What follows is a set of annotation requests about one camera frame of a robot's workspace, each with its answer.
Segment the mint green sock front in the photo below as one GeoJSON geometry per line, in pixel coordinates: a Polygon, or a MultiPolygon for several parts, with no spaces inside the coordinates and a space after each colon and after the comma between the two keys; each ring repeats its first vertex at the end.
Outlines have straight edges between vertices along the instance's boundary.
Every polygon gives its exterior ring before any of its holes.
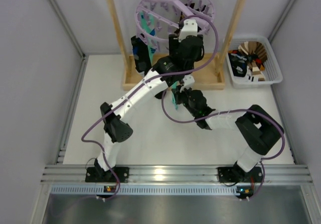
{"type": "Polygon", "coordinates": [[[171,89],[171,92],[172,92],[172,104],[174,105],[175,110],[178,110],[178,105],[176,103],[176,97],[175,97],[175,91],[176,91],[177,85],[178,85],[178,82],[175,82],[172,85],[172,89],[171,89]]]}

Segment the black patterned sock back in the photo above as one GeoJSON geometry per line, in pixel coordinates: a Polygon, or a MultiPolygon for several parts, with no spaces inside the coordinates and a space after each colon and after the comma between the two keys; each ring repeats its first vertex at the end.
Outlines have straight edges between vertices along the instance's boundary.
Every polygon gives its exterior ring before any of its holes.
{"type": "Polygon", "coordinates": [[[247,59],[239,53],[229,53],[229,60],[233,75],[245,77],[247,73],[247,59]]]}

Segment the black patterned sock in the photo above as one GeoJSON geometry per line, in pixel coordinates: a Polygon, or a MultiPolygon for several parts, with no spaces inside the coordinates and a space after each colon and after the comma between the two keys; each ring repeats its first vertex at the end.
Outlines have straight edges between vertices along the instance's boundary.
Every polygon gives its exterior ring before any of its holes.
{"type": "Polygon", "coordinates": [[[138,37],[131,37],[132,53],[135,69],[141,76],[145,76],[151,69],[151,61],[147,45],[138,37]]]}
{"type": "Polygon", "coordinates": [[[239,53],[229,53],[229,60],[233,75],[245,77],[247,73],[247,59],[239,53]]]}

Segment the black patterned sock front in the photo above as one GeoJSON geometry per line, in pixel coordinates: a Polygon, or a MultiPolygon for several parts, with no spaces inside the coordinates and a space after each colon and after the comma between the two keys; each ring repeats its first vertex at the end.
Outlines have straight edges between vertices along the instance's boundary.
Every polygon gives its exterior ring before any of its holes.
{"type": "Polygon", "coordinates": [[[151,61],[147,45],[138,37],[131,37],[132,53],[135,69],[141,76],[145,76],[151,69],[151,61]]]}

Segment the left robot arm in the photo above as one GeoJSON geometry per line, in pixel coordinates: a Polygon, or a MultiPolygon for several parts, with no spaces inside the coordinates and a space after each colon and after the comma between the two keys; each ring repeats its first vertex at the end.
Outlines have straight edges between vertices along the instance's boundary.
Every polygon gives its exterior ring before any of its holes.
{"type": "Polygon", "coordinates": [[[177,81],[181,83],[182,90],[189,89],[194,84],[190,71],[193,70],[194,63],[204,57],[203,36],[189,35],[179,41],[171,35],[170,39],[177,43],[174,50],[168,56],[160,58],[139,84],[112,104],[101,105],[101,114],[104,116],[104,149],[94,162],[100,176],[108,174],[115,166],[120,143],[133,134],[128,121],[136,106],[156,95],[161,97],[162,92],[177,81]]]}

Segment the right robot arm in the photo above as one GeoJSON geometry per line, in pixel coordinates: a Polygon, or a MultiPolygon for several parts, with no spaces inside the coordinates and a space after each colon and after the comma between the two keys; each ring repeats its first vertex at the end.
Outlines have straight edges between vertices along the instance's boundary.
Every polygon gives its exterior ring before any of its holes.
{"type": "Polygon", "coordinates": [[[261,106],[254,104],[243,114],[227,111],[225,114],[207,105],[200,90],[178,86],[172,89],[174,101],[183,105],[201,129],[239,131],[247,147],[231,168],[232,175],[244,179],[256,164],[284,137],[283,127],[261,106]]]}

